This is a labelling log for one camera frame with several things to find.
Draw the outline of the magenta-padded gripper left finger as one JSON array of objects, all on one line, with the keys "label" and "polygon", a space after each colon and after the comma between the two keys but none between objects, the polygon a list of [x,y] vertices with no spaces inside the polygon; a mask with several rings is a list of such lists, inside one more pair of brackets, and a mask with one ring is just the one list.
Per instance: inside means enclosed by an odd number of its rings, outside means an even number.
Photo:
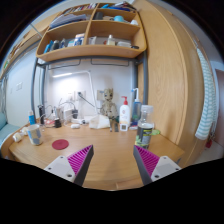
[{"label": "magenta-padded gripper left finger", "polygon": [[93,155],[94,148],[89,145],[68,157],[57,157],[45,168],[45,171],[82,186]]}]

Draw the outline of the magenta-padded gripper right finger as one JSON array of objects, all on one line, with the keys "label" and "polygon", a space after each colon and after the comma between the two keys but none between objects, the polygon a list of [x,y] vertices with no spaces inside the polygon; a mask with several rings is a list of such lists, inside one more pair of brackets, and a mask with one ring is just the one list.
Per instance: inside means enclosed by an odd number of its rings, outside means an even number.
[{"label": "magenta-padded gripper right finger", "polygon": [[180,167],[168,156],[159,157],[137,145],[133,148],[133,155],[143,185],[148,185],[180,170]]}]

